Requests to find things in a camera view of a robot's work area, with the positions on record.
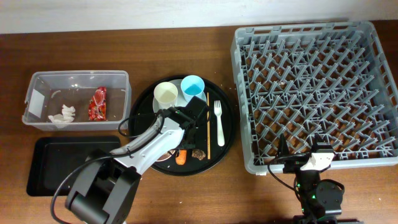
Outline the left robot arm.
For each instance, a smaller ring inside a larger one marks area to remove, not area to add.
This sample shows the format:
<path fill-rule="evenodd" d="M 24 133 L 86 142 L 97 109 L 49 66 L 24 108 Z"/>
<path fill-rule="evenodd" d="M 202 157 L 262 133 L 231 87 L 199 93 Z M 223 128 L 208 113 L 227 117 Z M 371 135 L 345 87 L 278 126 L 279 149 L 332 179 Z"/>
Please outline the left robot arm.
<path fill-rule="evenodd" d="M 152 126 L 111 152 L 97 151 L 71 175 L 76 180 L 65 208 L 85 223 L 125 223 L 143 173 L 169 150 L 181 145 L 209 108 L 158 110 Z"/>

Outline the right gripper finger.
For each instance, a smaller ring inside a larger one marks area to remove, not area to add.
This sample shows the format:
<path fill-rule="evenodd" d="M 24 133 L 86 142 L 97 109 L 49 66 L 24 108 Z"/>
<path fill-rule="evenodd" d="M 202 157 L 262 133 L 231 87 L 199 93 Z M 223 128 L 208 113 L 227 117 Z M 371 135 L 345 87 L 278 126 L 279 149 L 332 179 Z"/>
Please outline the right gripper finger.
<path fill-rule="evenodd" d="M 312 145 L 313 152 L 330 152 L 330 145 L 316 133 Z"/>
<path fill-rule="evenodd" d="M 288 156 L 290 154 L 287 140 L 283 134 L 279 136 L 279 145 L 277 150 L 278 156 Z"/>

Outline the cream plastic cup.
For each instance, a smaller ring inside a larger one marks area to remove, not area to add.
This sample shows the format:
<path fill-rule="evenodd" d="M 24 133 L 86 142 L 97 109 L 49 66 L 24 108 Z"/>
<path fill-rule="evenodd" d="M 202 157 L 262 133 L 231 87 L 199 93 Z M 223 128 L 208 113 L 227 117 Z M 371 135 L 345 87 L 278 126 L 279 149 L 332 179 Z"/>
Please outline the cream plastic cup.
<path fill-rule="evenodd" d="M 154 98 L 163 108 L 175 106 L 177 103 L 178 89 L 170 82 L 162 82 L 154 89 Z"/>

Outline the light blue plastic cup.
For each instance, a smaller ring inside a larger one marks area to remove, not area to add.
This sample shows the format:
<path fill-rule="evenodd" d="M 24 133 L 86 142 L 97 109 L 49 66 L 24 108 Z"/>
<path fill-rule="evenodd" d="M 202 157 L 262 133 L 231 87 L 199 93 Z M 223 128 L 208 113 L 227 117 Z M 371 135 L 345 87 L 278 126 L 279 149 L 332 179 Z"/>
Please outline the light blue plastic cup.
<path fill-rule="evenodd" d="M 205 89 L 205 82 L 199 76 L 189 75 L 182 80 L 180 87 L 183 97 L 189 103 L 194 96 L 201 98 Z"/>

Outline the brown food scrap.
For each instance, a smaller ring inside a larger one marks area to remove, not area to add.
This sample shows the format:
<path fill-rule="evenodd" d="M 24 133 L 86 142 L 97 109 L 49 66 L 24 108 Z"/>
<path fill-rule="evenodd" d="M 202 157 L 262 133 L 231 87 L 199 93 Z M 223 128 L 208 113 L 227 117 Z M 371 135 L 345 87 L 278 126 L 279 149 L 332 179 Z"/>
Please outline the brown food scrap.
<path fill-rule="evenodd" d="M 206 157 L 206 153 L 200 149 L 194 149 L 192 151 L 192 157 L 202 161 Z"/>

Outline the orange carrot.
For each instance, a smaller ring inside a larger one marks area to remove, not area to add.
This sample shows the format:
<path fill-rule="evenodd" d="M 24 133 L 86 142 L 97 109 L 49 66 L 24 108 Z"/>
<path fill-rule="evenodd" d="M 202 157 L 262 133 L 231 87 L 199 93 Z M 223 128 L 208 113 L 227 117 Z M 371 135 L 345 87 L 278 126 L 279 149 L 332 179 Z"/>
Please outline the orange carrot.
<path fill-rule="evenodd" d="M 176 164 L 182 166 L 186 163 L 187 160 L 187 150 L 181 149 L 175 157 Z"/>

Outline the white napkin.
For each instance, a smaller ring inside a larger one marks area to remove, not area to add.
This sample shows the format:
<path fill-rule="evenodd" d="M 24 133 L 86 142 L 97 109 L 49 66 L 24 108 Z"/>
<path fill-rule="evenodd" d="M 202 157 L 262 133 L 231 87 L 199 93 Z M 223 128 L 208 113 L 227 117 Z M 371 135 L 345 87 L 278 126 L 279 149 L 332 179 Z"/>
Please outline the white napkin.
<path fill-rule="evenodd" d="M 56 115 L 49 115 L 48 119 L 55 124 L 58 129 L 67 127 L 75 119 L 75 107 L 62 106 L 62 112 Z"/>

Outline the red strawberry snack wrapper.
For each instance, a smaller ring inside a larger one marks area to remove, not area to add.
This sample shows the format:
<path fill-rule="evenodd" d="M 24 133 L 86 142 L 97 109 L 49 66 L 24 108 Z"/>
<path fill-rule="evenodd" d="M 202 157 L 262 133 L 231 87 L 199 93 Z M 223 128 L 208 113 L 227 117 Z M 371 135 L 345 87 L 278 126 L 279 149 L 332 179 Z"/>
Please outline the red strawberry snack wrapper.
<path fill-rule="evenodd" d="M 90 121 L 106 120 L 106 87 L 100 86 L 91 97 L 88 108 L 88 119 Z"/>

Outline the pink bowl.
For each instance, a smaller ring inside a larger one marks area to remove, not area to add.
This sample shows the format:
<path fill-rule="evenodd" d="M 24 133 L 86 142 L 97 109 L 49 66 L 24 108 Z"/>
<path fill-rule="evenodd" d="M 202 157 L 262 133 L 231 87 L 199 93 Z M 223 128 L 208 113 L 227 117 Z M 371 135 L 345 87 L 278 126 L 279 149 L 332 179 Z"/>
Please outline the pink bowl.
<path fill-rule="evenodd" d="M 167 159 L 171 158 L 175 154 L 175 150 L 167 151 L 165 154 L 161 155 L 156 162 L 166 161 Z"/>

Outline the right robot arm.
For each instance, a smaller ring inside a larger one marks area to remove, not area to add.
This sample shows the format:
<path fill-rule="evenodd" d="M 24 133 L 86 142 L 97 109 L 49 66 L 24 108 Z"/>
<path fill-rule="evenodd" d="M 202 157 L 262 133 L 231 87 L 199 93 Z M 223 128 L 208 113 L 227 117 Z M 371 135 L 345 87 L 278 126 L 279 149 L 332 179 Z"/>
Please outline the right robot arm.
<path fill-rule="evenodd" d="M 292 190 L 301 205 L 301 215 L 293 217 L 294 223 L 338 223 L 345 187 L 331 180 L 321 179 L 320 174 L 330 168 L 335 152 L 330 143 L 319 134 L 314 137 L 310 151 L 291 154 L 283 134 L 275 158 L 267 165 L 268 173 L 280 184 Z M 272 171 L 271 165 L 282 164 L 282 172 L 294 174 L 293 185 L 288 185 Z"/>

